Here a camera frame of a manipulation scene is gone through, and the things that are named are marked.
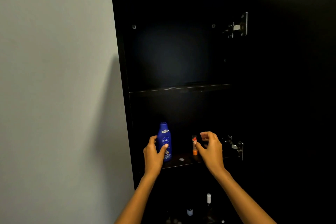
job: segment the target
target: nivea logo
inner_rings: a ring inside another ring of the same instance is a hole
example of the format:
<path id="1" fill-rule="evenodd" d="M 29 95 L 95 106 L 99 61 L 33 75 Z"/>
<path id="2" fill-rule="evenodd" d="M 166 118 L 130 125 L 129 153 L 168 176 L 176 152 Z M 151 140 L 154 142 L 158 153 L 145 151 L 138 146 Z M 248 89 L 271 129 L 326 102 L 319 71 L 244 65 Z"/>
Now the nivea logo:
<path id="1" fill-rule="evenodd" d="M 164 137 L 163 139 L 162 139 L 162 143 L 163 144 L 166 144 L 166 143 L 168 143 L 169 142 L 169 137 Z"/>

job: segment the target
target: blue lotion bottle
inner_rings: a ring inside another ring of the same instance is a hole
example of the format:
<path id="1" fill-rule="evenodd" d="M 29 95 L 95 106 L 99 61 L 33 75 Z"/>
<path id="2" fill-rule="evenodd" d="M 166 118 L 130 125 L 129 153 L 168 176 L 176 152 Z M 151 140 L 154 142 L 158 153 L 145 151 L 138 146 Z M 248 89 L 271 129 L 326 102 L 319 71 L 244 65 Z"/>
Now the blue lotion bottle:
<path id="1" fill-rule="evenodd" d="M 168 148 L 165 152 L 165 158 L 163 159 L 163 162 L 170 161 L 172 158 L 172 154 L 171 154 L 171 135 L 168 129 L 168 125 L 166 122 L 161 122 L 160 129 L 156 139 L 157 152 L 159 152 L 162 146 L 164 146 L 166 143 L 168 144 Z"/>

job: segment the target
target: cabinet door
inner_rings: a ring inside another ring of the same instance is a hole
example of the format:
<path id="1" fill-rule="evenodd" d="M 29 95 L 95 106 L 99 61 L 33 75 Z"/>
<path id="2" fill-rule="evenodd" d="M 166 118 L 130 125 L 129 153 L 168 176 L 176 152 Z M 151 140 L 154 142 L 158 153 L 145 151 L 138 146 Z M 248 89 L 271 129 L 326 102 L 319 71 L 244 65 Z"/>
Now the cabinet door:
<path id="1" fill-rule="evenodd" d="M 279 223 L 324 218 L 335 124 L 335 0 L 247 0 L 246 190 Z"/>

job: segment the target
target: white bottle cap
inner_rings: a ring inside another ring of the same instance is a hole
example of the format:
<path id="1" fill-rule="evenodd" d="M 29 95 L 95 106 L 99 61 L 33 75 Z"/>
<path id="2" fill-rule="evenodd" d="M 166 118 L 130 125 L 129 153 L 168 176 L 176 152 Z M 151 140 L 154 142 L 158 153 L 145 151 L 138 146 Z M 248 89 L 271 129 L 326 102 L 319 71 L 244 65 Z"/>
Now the white bottle cap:
<path id="1" fill-rule="evenodd" d="M 193 209 L 191 209 L 191 210 L 187 209 L 187 215 L 188 216 L 192 216 L 193 214 L 194 214 L 194 210 Z"/>
<path id="2" fill-rule="evenodd" d="M 211 194 L 210 193 L 207 194 L 207 203 L 208 204 L 211 203 Z"/>

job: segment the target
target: white wall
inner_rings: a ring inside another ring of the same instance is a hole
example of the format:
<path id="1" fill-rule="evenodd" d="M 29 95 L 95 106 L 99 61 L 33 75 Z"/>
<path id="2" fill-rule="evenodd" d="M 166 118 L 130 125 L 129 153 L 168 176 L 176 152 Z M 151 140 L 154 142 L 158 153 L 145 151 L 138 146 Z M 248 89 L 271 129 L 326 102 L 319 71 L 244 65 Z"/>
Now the white wall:
<path id="1" fill-rule="evenodd" d="M 0 4 L 0 222 L 112 223 L 133 193 L 112 1 Z"/>

